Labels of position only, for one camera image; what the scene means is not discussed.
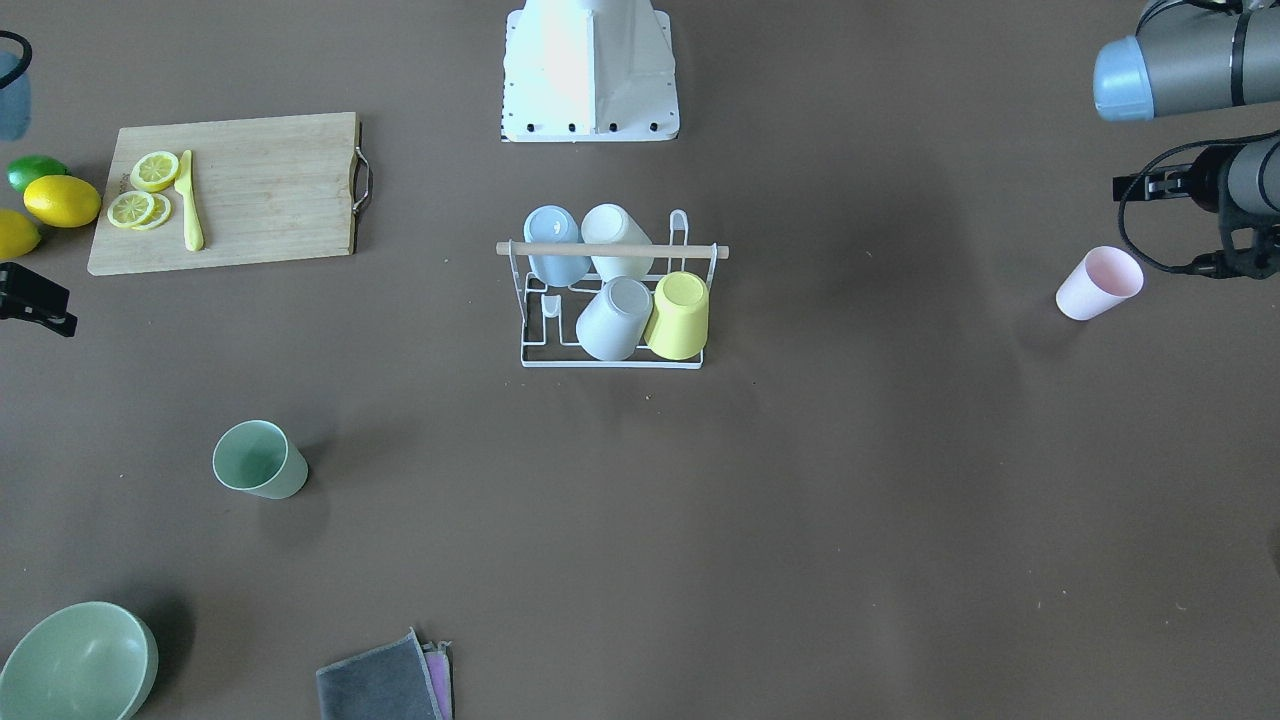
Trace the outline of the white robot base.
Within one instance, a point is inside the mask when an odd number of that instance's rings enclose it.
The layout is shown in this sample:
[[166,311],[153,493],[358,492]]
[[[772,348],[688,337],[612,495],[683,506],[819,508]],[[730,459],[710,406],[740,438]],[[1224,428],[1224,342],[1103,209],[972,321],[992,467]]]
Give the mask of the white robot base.
[[503,67],[506,142],[678,137],[671,18],[649,1],[527,1],[506,18]]

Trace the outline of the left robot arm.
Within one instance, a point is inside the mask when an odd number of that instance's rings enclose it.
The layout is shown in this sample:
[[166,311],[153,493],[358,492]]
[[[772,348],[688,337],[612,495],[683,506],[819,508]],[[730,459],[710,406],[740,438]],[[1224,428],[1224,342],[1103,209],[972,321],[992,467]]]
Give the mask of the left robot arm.
[[[1279,97],[1275,1],[1149,1],[1135,31],[1096,58],[1094,108],[1111,122],[1153,120],[1274,102]],[[1219,249],[1169,274],[1266,279],[1279,268],[1277,133],[1181,146],[1112,182],[1117,214],[1132,202],[1189,199],[1217,218]]]

